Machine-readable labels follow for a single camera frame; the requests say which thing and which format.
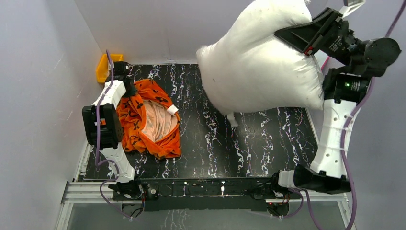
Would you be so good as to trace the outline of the white pillow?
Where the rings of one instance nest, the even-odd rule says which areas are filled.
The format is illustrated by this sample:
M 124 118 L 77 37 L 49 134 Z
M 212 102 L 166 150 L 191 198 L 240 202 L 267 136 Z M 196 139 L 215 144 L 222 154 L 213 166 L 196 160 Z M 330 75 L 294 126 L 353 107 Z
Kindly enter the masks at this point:
M 197 50 L 203 89 L 231 126 L 238 126 L 235 113 L 323 108 L 317 59 L 275 36 L 279 29 L 311 20 L 304 0 L 256 0 L 222 38 Z

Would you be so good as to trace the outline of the orange patterned pillowcase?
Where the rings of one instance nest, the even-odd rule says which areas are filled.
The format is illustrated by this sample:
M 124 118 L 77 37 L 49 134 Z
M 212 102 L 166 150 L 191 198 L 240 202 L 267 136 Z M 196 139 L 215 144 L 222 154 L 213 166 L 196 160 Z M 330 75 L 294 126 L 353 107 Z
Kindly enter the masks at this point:
M 138 80 L 134 86 L 136 94 L 123 97 L 116 109 L 124 128 L 124 151 L 149 153 L 157 159 L 180 157 L 180 115 L 177 107 L 152 79 Z

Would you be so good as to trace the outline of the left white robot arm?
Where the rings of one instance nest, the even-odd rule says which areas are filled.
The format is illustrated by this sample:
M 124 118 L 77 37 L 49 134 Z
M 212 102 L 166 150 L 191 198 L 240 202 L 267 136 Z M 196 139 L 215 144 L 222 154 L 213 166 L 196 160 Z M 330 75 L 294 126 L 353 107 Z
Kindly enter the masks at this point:
M 130 77 L 132 66 L 124 61 L 113 62 L 112 65 L 100 96 L 92 105 L 82 108 L 82 117 L 87 141 L 95 148 L 96 167 L 107 163 L 115 181 L 127 183 L 124 193 L 130 199 L 138 199 L 143 187 L 132 181 L 135 170 L 121 144 L 124 128 L 116 111 L 122 99 L 136 94 L 134 79 Z

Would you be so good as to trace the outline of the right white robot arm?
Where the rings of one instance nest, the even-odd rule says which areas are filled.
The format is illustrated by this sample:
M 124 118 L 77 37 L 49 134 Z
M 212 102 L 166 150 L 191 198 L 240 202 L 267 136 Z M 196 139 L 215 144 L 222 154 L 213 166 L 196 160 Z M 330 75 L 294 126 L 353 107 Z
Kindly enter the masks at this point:
M 355 37 L 345 17 L 360 6 L 345 3 L 339 11 L 325 8 L 309 23 L 275 32 L 278 39 L 303 54 L 322 51 L 342 64 L 324 78 L 324 120 L 316 155 L 310 167 L 298 165 L 272 176 L 270 194 L 275 198 L 283 198 L 293 189 L 331 195 L 352 189 L 346 153 L 353 123 L 372 88 L 371 81 L 384 75 L 401 53 L 391 38 L 361 41 Z

